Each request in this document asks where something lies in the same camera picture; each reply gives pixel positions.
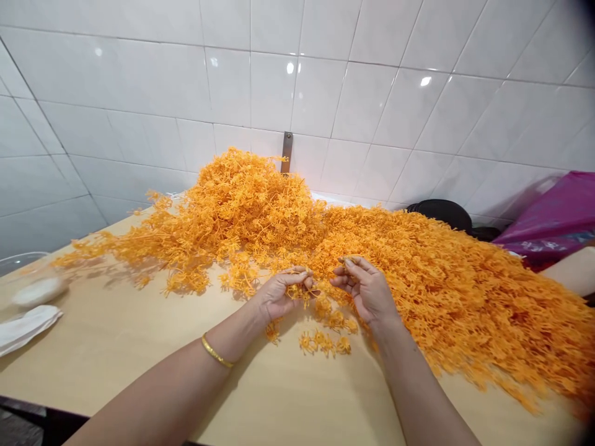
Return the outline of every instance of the left hand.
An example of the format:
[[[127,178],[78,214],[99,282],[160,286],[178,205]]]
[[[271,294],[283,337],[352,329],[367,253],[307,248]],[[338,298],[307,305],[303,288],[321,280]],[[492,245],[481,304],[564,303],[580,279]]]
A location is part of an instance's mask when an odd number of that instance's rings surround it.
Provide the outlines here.
[[[274,319],[285,316],[297,308],[302,300],[290,299],[285,293],[289,285],[302,284],[306,289],[312,289],[314,280],[312,271],[303,266],[294,266],[270,278],[250,299],[256,301],[258,308],[268,324]]]

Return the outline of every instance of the white napkin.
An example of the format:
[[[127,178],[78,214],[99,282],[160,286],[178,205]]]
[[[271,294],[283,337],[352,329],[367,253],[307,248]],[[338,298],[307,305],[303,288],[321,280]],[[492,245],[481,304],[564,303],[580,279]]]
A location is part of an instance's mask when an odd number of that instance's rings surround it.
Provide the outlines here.
[[[21,318],[0,324],[0,356],[21,348],[62,316],[58,307],[40,305]]]

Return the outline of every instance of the bracelet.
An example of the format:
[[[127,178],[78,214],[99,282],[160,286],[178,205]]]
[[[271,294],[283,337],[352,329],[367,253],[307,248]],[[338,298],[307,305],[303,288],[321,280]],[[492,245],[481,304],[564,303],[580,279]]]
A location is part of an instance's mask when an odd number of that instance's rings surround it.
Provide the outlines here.
[[[219,361],[220,363],[222,363],[223,365],[225,365],[226,367],[228,367],[230,369],[234,366],[234,364],[226,361],[221,356],[219,356],[215,350],[213,350],[213,347],[211,347],[209,345],[209,343],[206,341],[206,333],[203,334],[202,340],[203,340],[203,345],[205,346],[205,350],[207,350],[209,352],[209,354],[211,356],[213,356],[217,361]]]

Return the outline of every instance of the forearm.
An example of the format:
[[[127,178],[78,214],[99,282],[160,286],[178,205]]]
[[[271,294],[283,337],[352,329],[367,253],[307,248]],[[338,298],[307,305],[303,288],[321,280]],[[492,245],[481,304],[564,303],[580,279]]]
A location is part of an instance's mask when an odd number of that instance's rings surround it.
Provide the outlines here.
[[[248,302],[210,329],[206,338],[221,357],[236,362],[265,326],[257,305]],[[229,373],[198,338],[124,389],[68,446],[180,445],[204,417]]]
[[[407,446],[480,445],[398,318],[371,326]]]

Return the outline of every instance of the metal bracket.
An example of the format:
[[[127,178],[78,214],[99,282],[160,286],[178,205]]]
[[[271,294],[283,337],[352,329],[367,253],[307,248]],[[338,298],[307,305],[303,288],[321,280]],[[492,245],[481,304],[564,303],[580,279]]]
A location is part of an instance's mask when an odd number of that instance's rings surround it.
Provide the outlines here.
[[[285,132],[283,135],[283,157],[287,161],[281,163],[281,173],[287,175],[289,173],[289,165],[291,163],[291,149],[293,148],[293,133]]]

